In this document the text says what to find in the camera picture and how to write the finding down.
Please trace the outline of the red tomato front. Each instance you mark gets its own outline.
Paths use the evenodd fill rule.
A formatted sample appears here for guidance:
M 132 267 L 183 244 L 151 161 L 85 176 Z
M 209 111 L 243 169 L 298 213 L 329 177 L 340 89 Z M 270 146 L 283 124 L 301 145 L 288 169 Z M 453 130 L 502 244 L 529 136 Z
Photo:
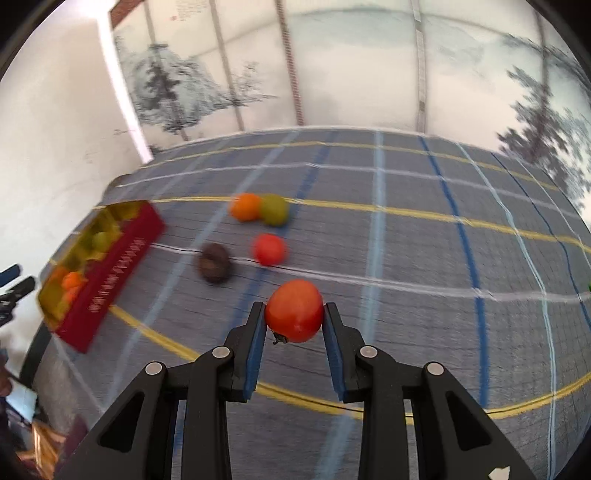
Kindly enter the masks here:
M 322 326 L 324 300 L 310 281 L 290 280 L 270 296 L 264 319 L 273 332 L 274 343 L 304 343 Z

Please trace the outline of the red tomato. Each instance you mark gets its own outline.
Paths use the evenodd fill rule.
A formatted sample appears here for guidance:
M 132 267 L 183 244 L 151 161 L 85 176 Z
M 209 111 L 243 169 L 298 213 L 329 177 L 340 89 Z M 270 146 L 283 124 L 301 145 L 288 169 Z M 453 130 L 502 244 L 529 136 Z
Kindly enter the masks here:
M 264 319 L 273 332 L 274 343 L 304 343 L 322 326 L 324 300 L 310 281 L 290 280 L 270 296 Z
M 259 265 L 276 266 L 287 259 L 287 244 L 279 236 L 260 234 L 252 243 L 252 255 Z

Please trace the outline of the green round fruit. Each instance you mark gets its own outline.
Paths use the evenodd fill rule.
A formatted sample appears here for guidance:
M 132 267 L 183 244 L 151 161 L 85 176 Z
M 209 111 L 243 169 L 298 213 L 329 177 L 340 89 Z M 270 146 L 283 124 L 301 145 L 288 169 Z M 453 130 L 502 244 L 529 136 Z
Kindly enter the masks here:
M 259 216 L 264 224 L 281 227 L 290 217 L 290 204 L 283 196 L 264 194 L 260 199 Z

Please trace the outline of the orange fruit in box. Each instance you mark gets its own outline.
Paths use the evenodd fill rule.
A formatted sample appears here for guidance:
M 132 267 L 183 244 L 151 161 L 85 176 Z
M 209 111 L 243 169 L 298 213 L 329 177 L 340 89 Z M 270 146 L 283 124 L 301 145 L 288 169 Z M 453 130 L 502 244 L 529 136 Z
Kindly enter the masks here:
M 64 294 L 76 294 L 85 285 L 86 278 L 78 271 L 66 273 L 61 280 Z

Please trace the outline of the red toffee box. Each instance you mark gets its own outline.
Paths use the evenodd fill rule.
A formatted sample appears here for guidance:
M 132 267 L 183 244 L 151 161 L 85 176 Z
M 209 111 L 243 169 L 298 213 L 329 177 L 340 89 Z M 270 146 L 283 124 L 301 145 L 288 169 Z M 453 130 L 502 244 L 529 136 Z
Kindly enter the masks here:
M 37 300 L 50 332 L 77 352 L 87 352 L 108 308 L 164 229 L 163 220 L 145 200 L 95 210 L 42 282 Z M 112 240 L 106 253 L 92 246 L 93 235 L 101 231 Z M 61 280 L 71 271 L 82 274 L 86 283 L 76 294 L 64 294 Z

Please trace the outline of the plaid grey tablecloth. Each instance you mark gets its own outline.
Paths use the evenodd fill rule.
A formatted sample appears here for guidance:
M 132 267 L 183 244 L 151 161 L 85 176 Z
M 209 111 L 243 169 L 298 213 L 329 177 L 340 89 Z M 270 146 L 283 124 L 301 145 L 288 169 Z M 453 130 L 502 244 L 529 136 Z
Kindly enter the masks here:
M 240 193 L 283 196 L 281 227 L 238 222 Z M 276 130 L 159 152 L 84 209 L 147 200 L 165 229 L 89 350 L 60 340 L 34 381 L 50 425 L 93 423 L 149 361 L 221 344 L 280 284 L 311 281 L 342 320 L 394 359 L 443 363 L 540 479 L 555 478 L 590 426 L 590 232 L 540 169 L 436 137 Z M 260 234 L 283 263 L 252 255 Z M 197 272 L 228 249 L 221 284 Z

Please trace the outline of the dark purple fruit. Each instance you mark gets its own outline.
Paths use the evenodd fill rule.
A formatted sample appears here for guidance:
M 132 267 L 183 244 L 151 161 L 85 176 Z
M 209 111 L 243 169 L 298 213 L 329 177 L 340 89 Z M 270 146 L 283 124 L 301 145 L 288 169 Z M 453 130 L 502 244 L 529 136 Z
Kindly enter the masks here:
M 207 283 L 221 284 L 231 276 L 232 261 L 223 245 L 207 243 L 197 256 L 197 272 Z

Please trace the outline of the green fruit in box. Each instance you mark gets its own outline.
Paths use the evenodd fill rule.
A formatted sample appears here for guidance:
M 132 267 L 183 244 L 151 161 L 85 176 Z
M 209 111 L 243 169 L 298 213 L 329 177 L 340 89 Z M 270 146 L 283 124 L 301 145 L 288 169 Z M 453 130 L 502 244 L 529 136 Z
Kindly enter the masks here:
M 112 240 L 108 232 L 98 232 L 92 237 L 92 246 L 95 251 L 106 253 L 111 246 Z

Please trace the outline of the red tomato right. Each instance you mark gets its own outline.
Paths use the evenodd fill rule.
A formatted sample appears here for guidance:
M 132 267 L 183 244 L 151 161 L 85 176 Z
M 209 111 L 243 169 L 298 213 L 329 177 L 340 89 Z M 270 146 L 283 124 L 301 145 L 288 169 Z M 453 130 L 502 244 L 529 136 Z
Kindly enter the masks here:
M 252 255 L 259 265 L 276 266 L 287 259 L 287 244 L 279 236 L 260 234 L 252 243 Z

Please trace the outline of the painted folding screen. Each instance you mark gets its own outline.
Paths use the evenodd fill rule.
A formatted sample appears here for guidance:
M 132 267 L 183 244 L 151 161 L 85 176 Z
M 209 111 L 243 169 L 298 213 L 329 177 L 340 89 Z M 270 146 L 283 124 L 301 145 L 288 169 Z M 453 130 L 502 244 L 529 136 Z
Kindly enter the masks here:
M 530 1 L 118 1 L 147 144 L 294 126 L 440 136 L 590 201 L 590 76 Z

